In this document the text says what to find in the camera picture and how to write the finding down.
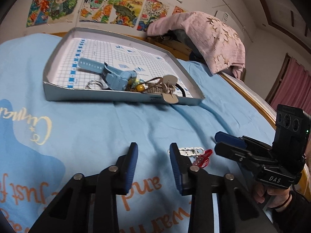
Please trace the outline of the person's right hand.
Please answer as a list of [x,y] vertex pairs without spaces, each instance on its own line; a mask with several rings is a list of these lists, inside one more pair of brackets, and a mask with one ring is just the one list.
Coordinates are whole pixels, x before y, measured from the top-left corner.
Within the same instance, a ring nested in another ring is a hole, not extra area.
[[269,195],[271,201],[268,201],[268,208],[276,211],[283,211],[292,201],[290,189],[277,189],[265,186],[262,183],[255,183],[253,187],[253,197],[257,203],[263,204]]

